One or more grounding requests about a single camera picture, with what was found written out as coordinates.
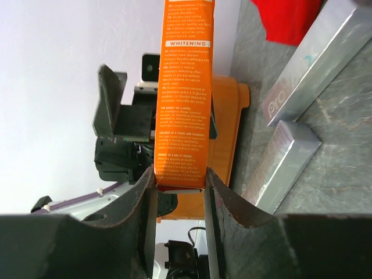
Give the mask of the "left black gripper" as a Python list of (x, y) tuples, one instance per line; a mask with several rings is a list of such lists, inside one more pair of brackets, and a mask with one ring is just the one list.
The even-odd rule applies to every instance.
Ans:
[(156, 95), (136, 91), (123, 105), (126, 83), (126, 72), (100, 66), (94, 163), (101, 180), (135, 184), (154, 160)]

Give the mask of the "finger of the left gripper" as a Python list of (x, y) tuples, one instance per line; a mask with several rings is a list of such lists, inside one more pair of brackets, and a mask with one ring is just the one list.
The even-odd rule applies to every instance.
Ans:
[(217, 125), (216, 125), (216, 119), (214, 115), (214, 103), (213, 103), (213, 99), (211, 99), (209, 139), (215, 140), (216, 138), (217, 138)]

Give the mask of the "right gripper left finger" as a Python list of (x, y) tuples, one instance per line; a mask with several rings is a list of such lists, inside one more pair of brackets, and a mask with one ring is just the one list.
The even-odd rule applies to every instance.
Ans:
[(1, 216), (2, 278), (151, 278), (158, 192), (153, 167), (84, 220)]

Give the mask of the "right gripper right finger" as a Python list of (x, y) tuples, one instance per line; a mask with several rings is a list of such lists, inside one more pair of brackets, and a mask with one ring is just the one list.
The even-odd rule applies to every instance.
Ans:
[(273, 216), (208, 169), (204, 208), (211, 278), (370, 278), (369, 214)]

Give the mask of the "orange toothpaste box top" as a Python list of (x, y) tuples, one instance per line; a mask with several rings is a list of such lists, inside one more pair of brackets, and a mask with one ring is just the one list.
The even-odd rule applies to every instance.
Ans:
[(153, 170), (159, 190), (205, 187), (210, 117), (214, 1), (165, 1)]

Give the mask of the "silver toothpaste box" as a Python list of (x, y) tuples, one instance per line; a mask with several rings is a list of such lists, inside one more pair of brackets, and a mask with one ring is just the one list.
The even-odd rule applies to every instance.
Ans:
[(266, 124), (297, 120), (370, 39), (371, 1), (327, 1), (262, 102)]
[(241, 196), (266, 213), (274, 214), (321, 145), (307, 125), (279, 121)]

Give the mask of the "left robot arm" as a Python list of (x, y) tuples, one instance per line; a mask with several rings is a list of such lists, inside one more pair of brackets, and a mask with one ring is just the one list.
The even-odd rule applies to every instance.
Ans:
[[(130, 105), (121, 105), (127, 73), (114, 72), (102, 65), (98, 72), (99, 102), (93, 128), (97, 136), (94, 163), (103, 181), (115, 182), (88, 194), (63, 202), (53, 202), (49, 196), (40, 198), (31, 214), (64, 213), (84, 220), (99, 209), (114, 202), (132, 189), (145, 170), (153, 164), (155, 146), (156, 102), (158, 94), (159, 55), (144, 55), (141, 81), (134, 87)], [(200, 189), (160, 187), (157, 217), (173, 212), (181, 194), (191, 196)], [(208, 255), (198, 254), (191, 231), (189, 241), (168, 240), (155, 246), (153, 278), (210, 278)]]

